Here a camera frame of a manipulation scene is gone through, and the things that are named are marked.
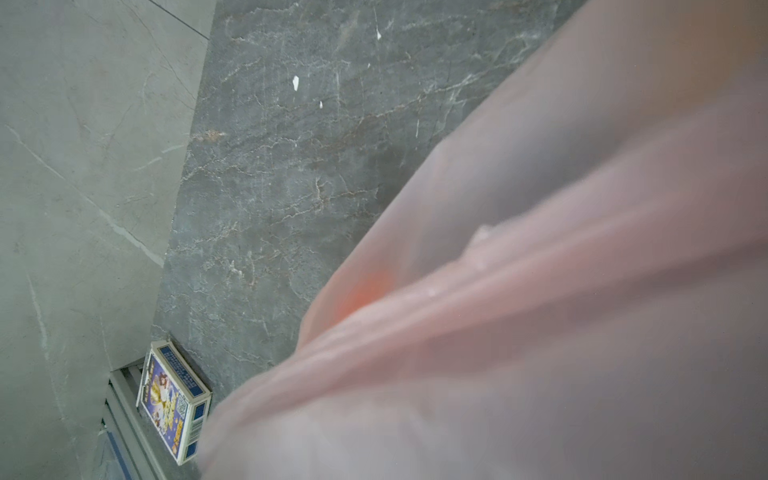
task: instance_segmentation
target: blurry pink cloth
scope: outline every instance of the blurry pink cloth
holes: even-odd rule
[[[768,68],[638,112],[622,87],[515,97],[529,63],[339,268],[296,353],[217,407],[205,478],[768,475]],[[596,169],[525,168],[569,149]]]

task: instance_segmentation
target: barcode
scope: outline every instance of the barcode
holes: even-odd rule
[[[192,422],[192,431],[190,432],[189,443],[194,442],[200,438],[200,430],[203,429],[203,419],[198,419]]]

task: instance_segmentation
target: marble tile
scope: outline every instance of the marble tile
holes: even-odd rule
[[[151,0],[181,21],[194,28],[201,35],[210,34],[210,26],[214,20],[216,2],[211,0]]]
[[[152,333],[214,404],[288,357],[430,150],[581,3],[219,1]]]
[[[147,348],[206,48],[147,0],[0,5],[0,337],[39,394],[0,414],[36,439],[0,450],[19,478],[89,476],[108,372]]]

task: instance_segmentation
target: cartoon illustration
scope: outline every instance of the cartoon illustration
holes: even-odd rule
[[[184,429],[187,402],[163,367],[151,358],[149,375],[144,384],[142,403],[174,456],[178,453]]]

